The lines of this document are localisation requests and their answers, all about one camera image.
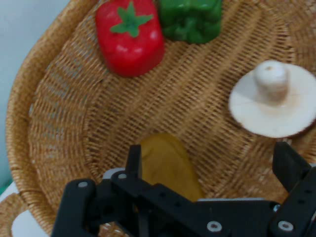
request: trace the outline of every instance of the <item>green bell pepper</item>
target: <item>green bell pepper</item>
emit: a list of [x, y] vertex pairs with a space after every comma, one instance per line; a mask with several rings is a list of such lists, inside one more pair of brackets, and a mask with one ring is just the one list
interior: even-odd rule
[[220, 34], [222, 0], [159, 0], [158, 7], [167, 38], [207, 43]]

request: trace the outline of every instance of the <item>pepper stem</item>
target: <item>pepper stem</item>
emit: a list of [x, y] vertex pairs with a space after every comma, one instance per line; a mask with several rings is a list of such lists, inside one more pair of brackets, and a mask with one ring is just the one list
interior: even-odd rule
[[121, 17], [122, 23], [112, 26], [110, 31], [119, 34], [129, 32], [133, 38], [139, 36], [139, 26], [147, 23], [154, 17], [153, 15], [136, 16], [133, 1], [129, 2], [128, 8], [126, 10], [122, 7], [119, 7], [118, 15]]

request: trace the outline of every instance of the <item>mushroom stem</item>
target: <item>mushroom stem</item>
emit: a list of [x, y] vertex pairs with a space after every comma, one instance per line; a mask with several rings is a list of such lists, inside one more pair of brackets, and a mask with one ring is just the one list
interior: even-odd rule
[[254, 70], [259, 93], [270, 102], [283, 101], [289, 91], [289, 73], [279, 61], [269, 60], [259, 64]]

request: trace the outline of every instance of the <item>light blue background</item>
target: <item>light blue background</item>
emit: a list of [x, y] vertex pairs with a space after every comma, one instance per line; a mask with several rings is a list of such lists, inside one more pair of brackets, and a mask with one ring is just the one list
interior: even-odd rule
[[14, 78], [30, 49], [68, 0], [0, 0], [0, 187], [10, 179], [5, 116]]

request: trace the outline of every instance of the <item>black metal bracket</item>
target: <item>black metal bracket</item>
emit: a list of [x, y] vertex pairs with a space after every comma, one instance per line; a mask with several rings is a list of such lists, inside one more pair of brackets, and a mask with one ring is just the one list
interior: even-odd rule
[[273, 171], [290, 192], [279, 205], [265, 200], [190, 202], [141, 179], [141, 147], [130, 148], [125, 171], [99, 185], [70, 182], [52, 237], [92, 237], [116, 222], [131, 237], [316, 237], [316, 168], [287, 143], [277, 143]]

